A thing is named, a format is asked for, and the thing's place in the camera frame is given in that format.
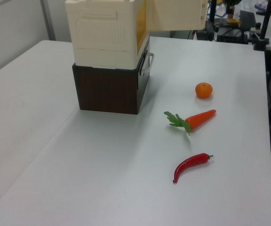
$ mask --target black stand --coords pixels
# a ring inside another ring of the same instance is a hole
[[[254,50],[256,51],[265,51],[266,45],[269,43],[269,39],[265,38],[267,26],[269,19],[271,17],[271,0],[268,1],[267,8],[265,11],[265,17],[263,20],[263,25],[260,33],[260,38],[258,38],[254,44]]]
[[[204,30],[196,31],[197,40],[213,41],[213,39],[214,39],[214,30],[216,30],[216,27],[214,25],[216,4],[217,4],[217,0],[212,0],[211,1],[210,20],[206,22],[206,28]]]

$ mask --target plastic vegetable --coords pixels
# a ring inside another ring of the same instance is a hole
[[[170,126],[175,127],[184,127],[186,132],[190,135],[191,129],[194,129],[198,127],[199,125],[203,124],[207,120],[209,120],[214,114],[216,113],[216,110],[210,110],[207,112],[203,112],[194,116],[191,116],[187,118],[186,120],[183,120],[179,117],[178,114],[175,116],[170,112],[164,112],[165,115],[167,115],[167,118],[169,119]]]
[[[174,180],[173,183],[178,182],[178,178],[181,175],[182,172],[184,172],[186,169],[192,166],[197,166],[206,163],[213,155],[208,155],[206,153],[197,154],[195,156],[190,157],[189,159],[186,159],[181,164],[178,165],[174,172]]]
[[[185,121],[190,124],[191,129],[194,129],[204,122],[208,121],[216,113],[216,110],[210,110],[200,114],[196,114],[187,118]]]

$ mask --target toy chili pepper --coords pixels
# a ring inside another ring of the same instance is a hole
[[[186,169],[192,166],[201,165],[203,163],[206,163],[213,155],[208,155],[205,153],[197,154],[195,156],[190,157],[189,159],[186,159],[181,164],[178,165],[174,172],[174,180],[173,183],[177,183],[179,175]]]

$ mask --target wall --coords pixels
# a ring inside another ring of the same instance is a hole
[[[48,40],[48,33],[39,0],[0,5],[0,68],[41,40]]]
[[[48,17],[50,16],[56,41],[71,42],[68,17],[65,11],[65,0],[44,0]]]

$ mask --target cream plastic container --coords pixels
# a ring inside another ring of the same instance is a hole
[[[207,0],[67,0],[75,64],[137,67],[150,31],[201,30]]]

